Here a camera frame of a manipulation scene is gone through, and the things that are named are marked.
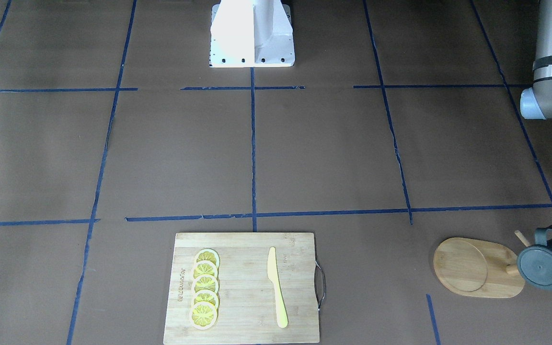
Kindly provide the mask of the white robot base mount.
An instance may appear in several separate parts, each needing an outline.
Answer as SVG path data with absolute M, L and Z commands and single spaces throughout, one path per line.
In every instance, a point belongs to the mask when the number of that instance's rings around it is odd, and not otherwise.
M 289 0 L 222 0 L 212 7 L 211 68 L 294 66 Z

